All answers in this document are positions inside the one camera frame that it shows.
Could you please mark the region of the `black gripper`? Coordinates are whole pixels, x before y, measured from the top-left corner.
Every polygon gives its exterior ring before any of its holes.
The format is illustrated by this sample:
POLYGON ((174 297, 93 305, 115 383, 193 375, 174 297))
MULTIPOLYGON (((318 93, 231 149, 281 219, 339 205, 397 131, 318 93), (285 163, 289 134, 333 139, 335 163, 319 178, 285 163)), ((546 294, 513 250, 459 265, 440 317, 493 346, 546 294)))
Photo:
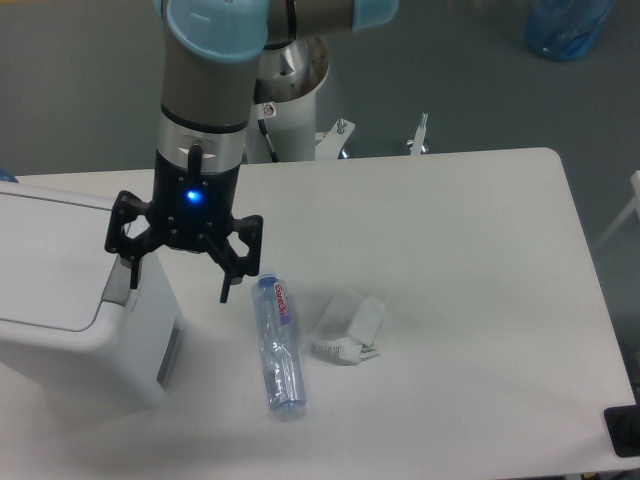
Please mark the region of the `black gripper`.
POLYGON ((161 154, 156 155, 151 202, 122 190, 114 201, 105 250, 130 269, 130 288, 137 289, 143 257, 164 244, 178 250, 205 251, 222 269, 219 301, 227 302, 232 286, 260 270, 264 220, 260 215, 235 219, 232 206, 239 166, 221 173, 191 176, 161 154), (143 217, 148 228, 129 237, 126 226, 143 217))

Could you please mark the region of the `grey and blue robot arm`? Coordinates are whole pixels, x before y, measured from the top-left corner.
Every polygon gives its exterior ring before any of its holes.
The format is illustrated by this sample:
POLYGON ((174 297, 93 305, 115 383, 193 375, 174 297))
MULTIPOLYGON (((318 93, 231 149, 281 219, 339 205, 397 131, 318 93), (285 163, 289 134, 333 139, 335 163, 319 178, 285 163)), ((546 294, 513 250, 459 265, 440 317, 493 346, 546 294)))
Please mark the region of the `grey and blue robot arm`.
POLYGON ((263 219, 232 206, 264 50, 389 22, 395 1, 160 1, 165 39, 159 139, 149 201, 114 202, 105 248, 136 289, 145 255, 205 253, 223 288, 260 269, 263 219))

